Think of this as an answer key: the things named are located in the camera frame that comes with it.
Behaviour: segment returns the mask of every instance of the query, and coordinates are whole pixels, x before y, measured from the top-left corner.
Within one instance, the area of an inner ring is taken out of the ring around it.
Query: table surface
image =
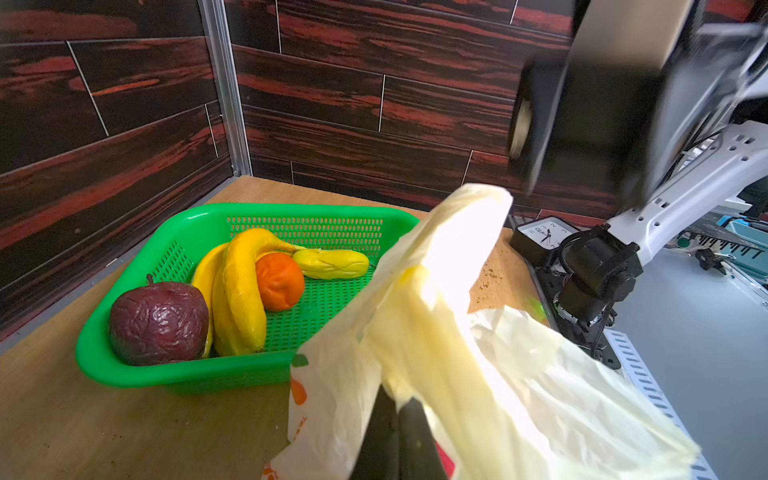
[[[384,205],[253,177],[210,202]],[[538,294],[510,236],[502,230],[471,311],[506,304],[537,314]],[[78,368],[80,330],[123,269],[0,356],[0,478],[259,478],[287,445],[288,383],[179,396],[103,386]]]

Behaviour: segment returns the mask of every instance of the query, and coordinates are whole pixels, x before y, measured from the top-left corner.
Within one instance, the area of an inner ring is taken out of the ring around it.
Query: plastic bag
[[[268,480],[346,480],[379,384],[425,407],[453,478],[689,478],[699,449],[628,381],[527,313],[468,315],[511,206],[468,184],[379,261],[291,368],[289,440]]]

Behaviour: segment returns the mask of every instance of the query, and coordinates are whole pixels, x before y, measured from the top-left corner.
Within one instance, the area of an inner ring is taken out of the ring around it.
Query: green plastic basket
[[[381,207],[211,204],[186,210],[157,229],[88,319],[78,340],[78,364],[86,375],[111,386],[167,385],[185,393],[286,382],[299,346],[368,284],[379,258],[418,222],[406,212]],[[191,281],[210,249],[250,228],[266,228],[308,248],[357,250],[369,257],[372,268],[351,280],[306,279],[295,307],[267,314],[261,353],[156,366],[122,363],[107,334],[112,303],[122,293],[146,285],[148,273],[157,281]]]

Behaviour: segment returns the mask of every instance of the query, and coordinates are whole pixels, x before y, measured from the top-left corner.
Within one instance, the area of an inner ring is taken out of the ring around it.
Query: black clock
[[[578,231],[565,220],[546,217],[515,228],[509,244],[531,265],[550,266],[560,243]]]

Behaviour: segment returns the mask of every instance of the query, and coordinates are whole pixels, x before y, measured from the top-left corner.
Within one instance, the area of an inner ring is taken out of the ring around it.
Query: dark wooden wall
[[[232,174],[195,0],[0,5],[0,339]]]
[[[710,0],[740,21],[752,0]],[[520,70],[567,51],[573,0],[226,0],[254,174],[428,210],[464,182],[518,213],[617,212],[575,171],[522,195],[505,146]]]

